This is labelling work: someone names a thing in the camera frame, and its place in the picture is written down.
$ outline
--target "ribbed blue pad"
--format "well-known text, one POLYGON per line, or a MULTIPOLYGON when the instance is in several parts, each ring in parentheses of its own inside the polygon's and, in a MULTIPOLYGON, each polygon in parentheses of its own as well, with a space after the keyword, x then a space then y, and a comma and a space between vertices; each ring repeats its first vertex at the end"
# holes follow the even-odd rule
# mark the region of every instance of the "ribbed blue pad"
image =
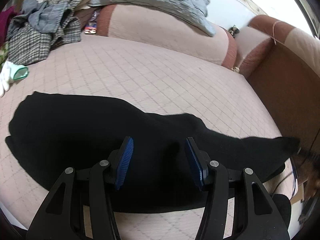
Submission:
POLYGON ((186 152, 186 157, 189 163, 190 171, 191 171, 191 176, 193 178, 193 181, 195 182, 196 186, 199 187, 200 190, 202 190, 204 184, 203 184, 203 176, 202 176, 202 169, 199 164, 198 158, 196 157, 195 153, 192 150, 192 147, 187 140, 188 147, 186 147, 185 152, 186 152))
POLYGON ((115 189, 119 190, 124 182, 125 175, 127 173, 129 163, 133 153, 133 139, 130 137, 129 141, 124 149, 124 153, 121 156, 121 160, 117 167, 116 172, 116 182, 115 182, 115 189))

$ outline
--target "checkered clothing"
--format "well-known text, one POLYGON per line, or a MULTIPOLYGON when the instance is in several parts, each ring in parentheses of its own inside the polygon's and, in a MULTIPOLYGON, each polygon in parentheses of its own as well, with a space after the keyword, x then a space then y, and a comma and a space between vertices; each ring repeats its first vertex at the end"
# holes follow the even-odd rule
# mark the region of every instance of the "checkered clothing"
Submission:
POLYGON ((29 65, 48 57, 50 49, 81 41, 80 20, 74 17, 74 8, 82 0, 44 0, 49 5, 66 3, 63 21, 56 33, 39 33, 28 22, 9 40, 11 62, 29 65))

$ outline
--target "magenta cloth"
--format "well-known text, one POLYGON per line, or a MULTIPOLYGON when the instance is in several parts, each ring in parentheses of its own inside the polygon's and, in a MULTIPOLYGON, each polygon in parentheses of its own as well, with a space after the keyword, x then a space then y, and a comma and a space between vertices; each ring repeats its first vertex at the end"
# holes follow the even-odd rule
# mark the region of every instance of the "magenta cloth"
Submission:
POLYGON ((14 6, 11 6, 8 10, 0 12, 0 47, 5 41, 7 36, 8 26, 13 17, 17 13, 14 11, 14 6))

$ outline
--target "silver screw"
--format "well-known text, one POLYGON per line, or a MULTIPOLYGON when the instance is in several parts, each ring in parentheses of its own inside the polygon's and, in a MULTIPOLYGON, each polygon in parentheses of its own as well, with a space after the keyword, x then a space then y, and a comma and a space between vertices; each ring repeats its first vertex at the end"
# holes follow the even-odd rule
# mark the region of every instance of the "silver screw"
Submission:
POLYGON ((247 173, 247 174, 249 174, 249 175, 253 174, 253 170, 250 169, 250 168, 245 168, 244 171, 245 171, 245 173, 247 173))
POLYGON ((64 172, 65 172, 66 174, 73 173, 73 168, 72 168, 72 167, 66 168, 66 170, 65 170, 64 172))
POLYGON ((218 167, 219 166, 219 163, 217 161, 210 161, 210 165, 212 167, 218 167))
POLYGON ((109 162, 107 160, 102 160, 100 162, 100 166, 107 166, 107 165, 109 165, 109 162))

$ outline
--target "cable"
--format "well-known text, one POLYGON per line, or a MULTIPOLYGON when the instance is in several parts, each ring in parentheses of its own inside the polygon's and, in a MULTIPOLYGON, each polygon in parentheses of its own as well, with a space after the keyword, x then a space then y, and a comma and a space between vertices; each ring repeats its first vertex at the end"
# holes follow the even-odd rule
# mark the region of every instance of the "cable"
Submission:
MULTIPOLYGON (((316 141, 319 133, 320 133, 320 128, 319 128, 319 130, 318 130, 315 138, 313 139, 313 142, 311 143, 311 146, 310 146, 310 148, 309 148, 309 150, 308 150, 308 152, 307 152, 307 156, 304 158, 303 162, 296 168, 296 171, 298 171, 298 169, 300 169, 301 166, 302 166, 302 165, 306 162, 306 160, 308 159, 308 154, 310 153, 310 151, 311 151, 311 149, 312 149, 312 147, 313 147, 313 144, 315 143, 315 141, 316 141)), ((287 179, 287 178, 288 178, 290 175, 292 175, 292 174, 293 174, 293 171, 291 171, 287 176, 285 176, 285 177, 278 183, 278 185, 276 186, 275 190, 273 191, 273 193, 272 193, 272 195, 271 195, 271 198, 273 198, 273 196, 275 195, 275 192, 276 192, 276 190, 279 188, 280 184, 281 184, 282 182, 284 182, 284 180, 287 179)))

